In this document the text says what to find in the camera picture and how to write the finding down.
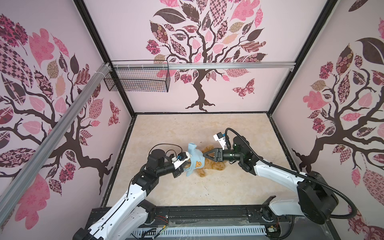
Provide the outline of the brown plush teddy bear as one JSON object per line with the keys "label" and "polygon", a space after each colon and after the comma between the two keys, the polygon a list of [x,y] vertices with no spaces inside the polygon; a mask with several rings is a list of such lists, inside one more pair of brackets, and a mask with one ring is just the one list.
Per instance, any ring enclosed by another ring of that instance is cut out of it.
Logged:
{"label": "brown plush teddy bear", "polygon": [[201,178],[207,177],[212,171],[223,171],[226,168],[224,162],[214,162],[208,158],[205,158],[203,168],[195,169],[194,172]]}

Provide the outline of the light blue fleece hoodie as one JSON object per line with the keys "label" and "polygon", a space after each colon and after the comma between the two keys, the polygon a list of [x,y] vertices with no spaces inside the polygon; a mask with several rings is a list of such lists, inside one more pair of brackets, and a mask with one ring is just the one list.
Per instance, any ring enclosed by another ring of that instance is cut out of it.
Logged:
{"label": "light blue fleece hoodie", "polygon": [[197,145],[188,144],[188,153],[190,154],[190,166],[185,169],[186,176],[189,177],[194,170],[202,169],[205,166],[205,157],[201,150],[197,149]]}

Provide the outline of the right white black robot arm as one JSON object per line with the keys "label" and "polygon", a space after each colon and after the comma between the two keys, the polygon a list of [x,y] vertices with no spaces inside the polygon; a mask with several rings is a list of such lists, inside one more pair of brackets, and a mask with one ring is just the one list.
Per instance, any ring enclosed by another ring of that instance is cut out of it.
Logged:
{"label": "right white black robot arm", "polygon": [[214,148],[203,156],[213,162],[237,162],[245,172],[272,180],[295,194],[291,198],[269,197],[264,202],[266,209],[262,210],[266,221],[274,216],[292,215],[304,216],[323,225],[339,203],[336,195],[321,185],[326,182],[320,174],[309,176],[306,180],[297,176],[296,172],[288,173],[286,169],[274,167],[253,153],[249,142],[243,137],[235,137],[231,149]]}

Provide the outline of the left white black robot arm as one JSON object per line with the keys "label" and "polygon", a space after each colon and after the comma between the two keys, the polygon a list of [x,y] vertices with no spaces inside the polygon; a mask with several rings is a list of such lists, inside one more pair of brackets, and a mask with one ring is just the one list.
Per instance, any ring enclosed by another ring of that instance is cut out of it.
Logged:
{"label": "left white black robot arm", "polygon": [[190,160],[188,152],[168,157],[163,150],[156,149],[148,155],[147,163],[133,177],[127,191],[98,221],[88,229],[80,228],[74,240],[124,240],[143,225],[150,210],[141,207],[149,193],[159,183],[159,178],[183,171],[183,164]]}

